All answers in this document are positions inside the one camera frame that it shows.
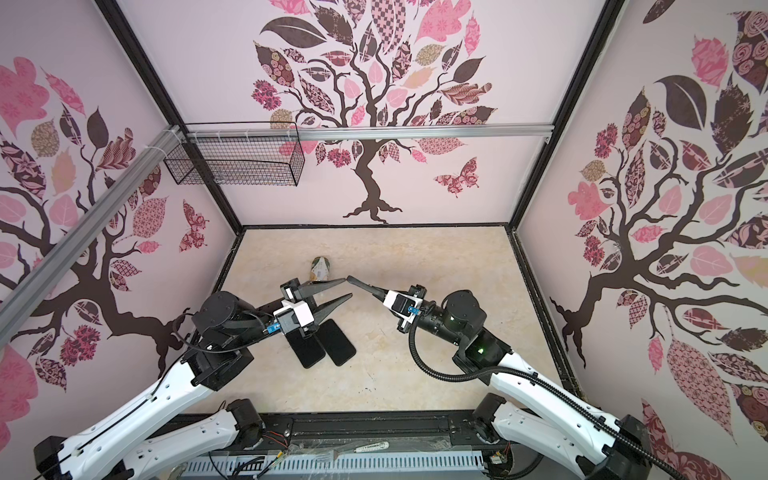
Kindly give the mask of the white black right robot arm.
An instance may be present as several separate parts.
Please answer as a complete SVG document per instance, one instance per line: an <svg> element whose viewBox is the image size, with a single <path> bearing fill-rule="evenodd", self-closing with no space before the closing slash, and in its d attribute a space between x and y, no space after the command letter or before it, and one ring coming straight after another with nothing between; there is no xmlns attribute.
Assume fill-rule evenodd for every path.
<svg viewBox="0 0 768 480"><path fill-rule="evenodd" d="M370 293L397 319L423 373L446 383L478 380L492 388L475 419L485 442L523 445L580 479L649 477L648 435L639 420L630 415L619 419L592 407L540 374L485 328L487 315L471 291L455 291L435 303L425 300L426 290L419 285L398 291L353 276L347 281ZM443 373L425 362L416 341L420 331L455 346L453 362L459 373Z"/></svg>

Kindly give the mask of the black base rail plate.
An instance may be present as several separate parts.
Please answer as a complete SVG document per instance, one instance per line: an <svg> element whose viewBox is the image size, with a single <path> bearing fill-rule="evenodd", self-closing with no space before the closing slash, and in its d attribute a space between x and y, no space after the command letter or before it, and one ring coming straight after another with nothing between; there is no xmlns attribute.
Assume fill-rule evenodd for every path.
<svg viewBox="0 0 768 480"><path fill-rule="evenodd" d="M475 419L476 413L471 410L265 413L258 443L225 447L200 456L274 455L281 459L286 455L311 454L334 460L351 453L472 451L482 454L485 470L481 475L365 474L342 479L569 478L569 473L553 461L523 445L485 442ZM182 479L183 468L192 460L168 468L160 473L160 478Z"/></svg>

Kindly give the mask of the black smartphone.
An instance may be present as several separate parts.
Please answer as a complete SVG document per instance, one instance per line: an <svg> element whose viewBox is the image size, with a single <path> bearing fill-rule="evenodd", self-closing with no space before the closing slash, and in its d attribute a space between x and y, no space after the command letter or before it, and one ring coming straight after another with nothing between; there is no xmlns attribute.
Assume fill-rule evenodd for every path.
<svg viewBox="0 0 768 480"><path fill-rule="evenodd" d="M355 346L333 319L319 326L316 337L337 367L345 365L357 354Z"/></svg>

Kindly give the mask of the crushed green drink can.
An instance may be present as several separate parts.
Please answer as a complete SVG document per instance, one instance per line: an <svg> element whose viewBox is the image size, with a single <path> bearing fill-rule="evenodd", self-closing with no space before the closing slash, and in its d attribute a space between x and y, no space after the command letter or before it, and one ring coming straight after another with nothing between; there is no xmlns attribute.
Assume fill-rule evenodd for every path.
<svg viewBox="0 0 768 480"><path fill-rule="evenodd" d="M330 261L324 256L315 257L310 266L309 279L312 282L328 281L330 279Z"/></svg>

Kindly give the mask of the aluminium rail back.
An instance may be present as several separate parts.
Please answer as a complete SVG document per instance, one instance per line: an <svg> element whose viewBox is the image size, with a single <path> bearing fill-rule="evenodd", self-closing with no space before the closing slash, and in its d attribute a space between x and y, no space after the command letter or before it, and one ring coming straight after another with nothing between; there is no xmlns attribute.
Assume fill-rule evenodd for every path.
<svg viewBox="0 0 768 480"><path fill-rule="evenodd" d="M436 125L436 126L394 126L394 127L349 127L349 128L289 128L273 129L267 123L265 128L234 129L234 124L216 128L193 130L188 125L186 137L190 141L213 139L214 141L236 138L255 140L260 138L295 141L337 141L337 140L381 140L381 139L423 139L423 138L493 138L493 137L543 137L550 138L554 126L550 124L481 124L481 125Z"/></svg>

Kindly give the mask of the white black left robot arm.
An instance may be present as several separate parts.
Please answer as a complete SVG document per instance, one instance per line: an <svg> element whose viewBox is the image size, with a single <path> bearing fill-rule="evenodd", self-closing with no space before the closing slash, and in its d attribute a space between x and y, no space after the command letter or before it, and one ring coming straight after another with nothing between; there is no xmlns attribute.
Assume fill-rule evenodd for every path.
<svg viewBox="0 0 768 480"><path fill-rule="evenodd" d="M330 316L352 296L323 304L314 297L340 283L292 279L282 285L281 299L260 307L227 291L211 294L191 316L195 332L183 342L185 352L157 381L86 430L50 436L35 447L39 478L150 479L214 450L257 444L264 423L248 400L170 433L157 432L240 375L254 360L251 347L263 340L285 337L306 367L323 359L330 345L320 338L329 331Z"/></svg>

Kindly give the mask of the aluminium rail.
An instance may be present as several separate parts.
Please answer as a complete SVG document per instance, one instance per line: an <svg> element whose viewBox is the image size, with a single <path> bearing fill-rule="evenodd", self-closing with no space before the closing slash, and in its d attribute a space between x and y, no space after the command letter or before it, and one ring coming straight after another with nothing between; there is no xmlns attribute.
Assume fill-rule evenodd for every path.
<svg viewBox="0 0 768 480"><path fill-rule="evenodd" d="M29 319L46 295L76 263L79 256L107 226L109 220L154 168L181 144L177 126L167 126L138 155L78 223L45 255L1 305L1 344L6 345Z"/></svg>
<svg viewBox="0 0 768 480"><path fill-rule="evenodd" d="M216 128L193 130L188 125L186 137L190 141L213 139L214 141L236 138L255 140L260 138L295 141L337 141L337 140L381 140L381 139L423 139L423 138L493 138L493 137L543 137L550 138L554 126L550 124L481 124L481 125L436 125L436 126L394 126L394 127L349 127L349 128L289 128L273 129L267 123L265 128L234 129L234 124Z"/></svg>

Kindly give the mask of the black phone case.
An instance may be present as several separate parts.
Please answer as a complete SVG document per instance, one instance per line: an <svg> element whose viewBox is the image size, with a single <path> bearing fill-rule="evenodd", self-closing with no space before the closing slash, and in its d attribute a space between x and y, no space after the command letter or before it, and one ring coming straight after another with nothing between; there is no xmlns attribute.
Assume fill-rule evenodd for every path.
<svg viewBox="0 0 768 480"><path fill-rule="evenodd" d="M323 360L326 352L315 336L303 336L298 330L285 335L289 346L304 369L310 369Z"/></svg>

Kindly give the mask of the aluminium rail left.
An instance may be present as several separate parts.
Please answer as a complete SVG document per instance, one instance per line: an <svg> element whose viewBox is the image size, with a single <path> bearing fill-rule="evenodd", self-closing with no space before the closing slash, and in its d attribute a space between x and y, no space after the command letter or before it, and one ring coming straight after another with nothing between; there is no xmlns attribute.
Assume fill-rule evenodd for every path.
<svg viewBox="0 0 768 480"><path fill-rule="evenodd" d="M1 344L6 345L29 319L46 295L76 263L79 256L107 226L109 220L154 168L181 144L177 126L167 126L138 155L78 223L45 255L1 305Z"/></svg>

